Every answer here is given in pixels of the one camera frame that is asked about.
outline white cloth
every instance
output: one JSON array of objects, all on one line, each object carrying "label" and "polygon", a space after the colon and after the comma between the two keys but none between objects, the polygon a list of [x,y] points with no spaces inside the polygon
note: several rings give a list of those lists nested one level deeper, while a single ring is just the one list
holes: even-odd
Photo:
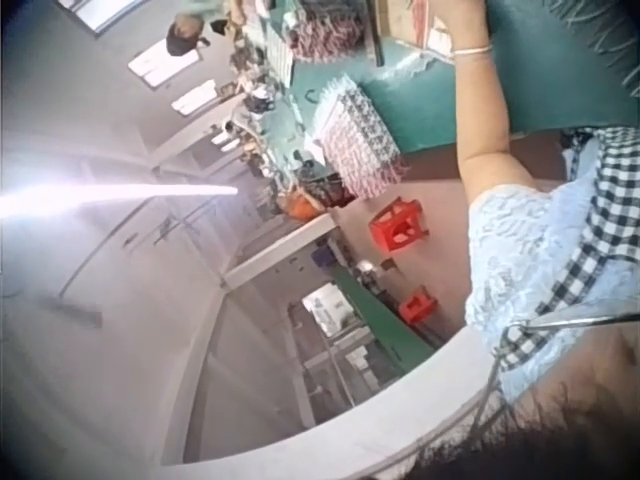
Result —
[{"label": "white cloth", "polygon": [[[493,350],[503,330],[535,318],[578,244],[594,192],[595,169],[550,194],[502,185],[481,195],[469,210],[472,291],[466,322]],[[584,299],[640,299],[640,268],[610,260]],[[505,397],[514,401],[576,342],[583,330],[564,330],[524,365],[500,374]]]}]

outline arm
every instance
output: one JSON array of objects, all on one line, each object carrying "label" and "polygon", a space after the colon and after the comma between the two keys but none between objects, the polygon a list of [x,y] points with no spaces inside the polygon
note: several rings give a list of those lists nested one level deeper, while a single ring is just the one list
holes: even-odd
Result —
[{"label": "arm", "polygon": [[244,0],[229,0],[229,20],[238,25],[244,26],[247,23],[247,16],[244,13]]},{"label": "arm", "polygon": [[[484,0],[432,4],[449,29],[454,51],[489,45]],[[455,72],[458,169],[469,204],[497,185],[536,188],[529,172],[510,154],[509,115],[491,54],[455,56]]]}]

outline floor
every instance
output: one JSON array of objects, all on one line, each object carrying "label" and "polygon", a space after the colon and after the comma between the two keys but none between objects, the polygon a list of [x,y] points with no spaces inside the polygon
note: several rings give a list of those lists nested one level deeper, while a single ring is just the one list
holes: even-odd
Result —
[{"label": "floor", "polygon": [[[532,135],[514,142],[513,152],[536,178],[550,190],[564,181],[565,163],[553,133]],[[358,260],[380,265],[383,254],[371,240],[367,223],[394,198],[417,199],[423,209],[423,225],[429,236],[391,258],[397,270],[386,273],[381,283],[397,299],[408,297],[424,285],[440,305],[429,327],[444,339],[464,326],[464,303],[471,284],[467,244],[467,202],[457,179],[453,147],[418,152],[408,161],[412,166],[406,181],[394,185],[373,200],[356,200],[336,212],[336,219]]]}]

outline teal machine surface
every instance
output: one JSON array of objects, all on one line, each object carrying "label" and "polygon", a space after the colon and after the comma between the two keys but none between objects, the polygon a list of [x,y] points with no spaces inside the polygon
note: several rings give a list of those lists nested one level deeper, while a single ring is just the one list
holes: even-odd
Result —
[{"label": "teal machine surface", "polygon": [[[489,0],[488,7],[514,132],[639,124],[638,33],[617,0]],[[383,39],[382,54],[381,68],[363,51],[331,64],[296,63],[289,95],[304,125],[312,125],[319,93],[347,74],[403,153],[454,143],[453,66],[392,39]],[[282,105],[266,120],[277,155],[302,148],[295,123]]]}]

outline black and white checkered cloth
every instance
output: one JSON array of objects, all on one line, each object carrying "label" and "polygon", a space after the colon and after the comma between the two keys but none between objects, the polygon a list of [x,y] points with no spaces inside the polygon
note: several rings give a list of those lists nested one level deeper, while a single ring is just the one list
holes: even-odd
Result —
[{"label": "black and white checkered cloth", "polygon": [[[547,300],[536,308],[538,316],[579,304],[607,260],[640,263],[640,129],[584,129],[584,133],[600,143],[595,194],[578,246]],[[513,370],[526,363],[556,333],[507,328],[494,352],[501,369]]]}]

